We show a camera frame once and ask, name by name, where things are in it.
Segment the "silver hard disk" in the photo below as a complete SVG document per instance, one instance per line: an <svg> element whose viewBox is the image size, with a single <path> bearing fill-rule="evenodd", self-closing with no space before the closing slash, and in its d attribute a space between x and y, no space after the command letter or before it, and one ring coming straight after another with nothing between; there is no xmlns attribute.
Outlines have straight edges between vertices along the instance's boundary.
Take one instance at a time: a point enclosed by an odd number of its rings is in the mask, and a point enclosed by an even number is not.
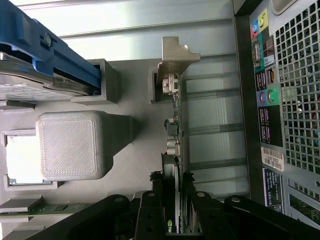
<svg viewBox="0 0 320 240"><path fill-rule="evenodd" d="M63 101L94 92L93 87L61 74L37 72L30 63L0 51L0 101Z"/></svg>

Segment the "beige barcode sticker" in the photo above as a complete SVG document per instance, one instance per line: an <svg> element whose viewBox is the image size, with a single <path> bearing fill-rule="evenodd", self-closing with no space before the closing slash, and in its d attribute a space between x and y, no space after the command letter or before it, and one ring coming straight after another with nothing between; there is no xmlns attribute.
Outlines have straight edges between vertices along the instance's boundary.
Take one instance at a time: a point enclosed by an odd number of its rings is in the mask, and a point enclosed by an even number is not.
<svg viewBox="0 0 320 240"><path fill-rule="evenodd" d="M280 172L285 170L284 156L280 151L261 147L261 160L262 163L270 166Z"/></svg>

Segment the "black printed label sticker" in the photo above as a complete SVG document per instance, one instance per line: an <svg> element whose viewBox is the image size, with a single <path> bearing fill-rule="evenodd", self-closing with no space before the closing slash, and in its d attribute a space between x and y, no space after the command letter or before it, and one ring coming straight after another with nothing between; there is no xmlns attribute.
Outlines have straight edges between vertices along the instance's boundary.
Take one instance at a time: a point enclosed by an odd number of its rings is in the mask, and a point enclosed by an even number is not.
<svg viewBox="0 0 320 240"><path fill-rule="evenodd" d="M266 167L262 169L262 175L265 206L283 214L284 206L281 175Z"/></svg>

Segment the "green RAM stick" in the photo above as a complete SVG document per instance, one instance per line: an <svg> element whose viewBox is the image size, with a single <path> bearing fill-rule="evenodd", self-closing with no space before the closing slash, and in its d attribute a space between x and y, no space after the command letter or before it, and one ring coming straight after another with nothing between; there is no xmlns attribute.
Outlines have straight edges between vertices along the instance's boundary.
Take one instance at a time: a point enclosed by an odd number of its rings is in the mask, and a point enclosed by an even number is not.
<svg viewBox="0 0 320 240"><path fill-rule="evenodd" d="M0 218L7 217L38 217L38 216L51 216L51 215L72 215L77 213L88 206L91 203L41 203L35 206L28 212L8 212L0 213Z"/></svg>

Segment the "grey open PC case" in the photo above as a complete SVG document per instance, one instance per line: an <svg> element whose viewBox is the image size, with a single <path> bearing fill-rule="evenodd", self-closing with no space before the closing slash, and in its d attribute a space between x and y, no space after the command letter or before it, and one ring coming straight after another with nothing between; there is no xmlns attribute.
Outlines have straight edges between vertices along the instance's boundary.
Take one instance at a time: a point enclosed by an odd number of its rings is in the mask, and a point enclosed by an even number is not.
<svg viewBox="0 0 320 240"><path fill-rule="evenodd" d="M320 229L320 0L233 6L250 197L265 205L263 168L279 173L283 214Z"/></svg>

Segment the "silver CPU chip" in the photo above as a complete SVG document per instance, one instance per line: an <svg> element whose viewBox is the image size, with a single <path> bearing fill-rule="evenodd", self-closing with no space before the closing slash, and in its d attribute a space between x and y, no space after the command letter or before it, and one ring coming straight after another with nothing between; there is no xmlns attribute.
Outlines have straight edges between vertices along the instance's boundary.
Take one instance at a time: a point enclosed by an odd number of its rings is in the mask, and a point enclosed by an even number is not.
<svg viewBox="0 0 320 240"><path fill-rule="evenodd" d="M40 147L34 135L6 136L6 166L11 186L51 185L41 174Z"/></svg>

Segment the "grey 3D-printed parts rack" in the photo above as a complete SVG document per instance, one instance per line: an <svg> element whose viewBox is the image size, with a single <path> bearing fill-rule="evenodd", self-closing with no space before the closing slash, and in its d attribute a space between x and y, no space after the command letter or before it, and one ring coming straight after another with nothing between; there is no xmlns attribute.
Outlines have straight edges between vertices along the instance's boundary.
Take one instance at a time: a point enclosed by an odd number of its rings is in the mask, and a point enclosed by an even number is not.
<svg viewBox="0 0 320 240"><path fill-rule="evenodd" d="M130 201L152 190L150 175L163 175L166 119L173 102L157 84L162 59L107 62L101 91L70 100L0 100L0 213L28 212L42 204L95 204L111 195ZM36 136L41 175L52 184L10 185L6 136ZM41 231L70 215L0 217L21 231Z"/></svg>

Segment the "blue disk caddy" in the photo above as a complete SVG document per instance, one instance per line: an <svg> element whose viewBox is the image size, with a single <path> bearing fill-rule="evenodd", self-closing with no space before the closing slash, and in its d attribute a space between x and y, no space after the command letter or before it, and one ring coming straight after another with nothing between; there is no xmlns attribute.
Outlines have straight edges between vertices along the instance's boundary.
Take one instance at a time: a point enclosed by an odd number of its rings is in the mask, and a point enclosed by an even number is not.
<svg viewBox="0 0 320 240"><path fill-rule="evenodd" d="M101 92L100 69L10 0L0 0L0 75L80 96Z"/></svg>

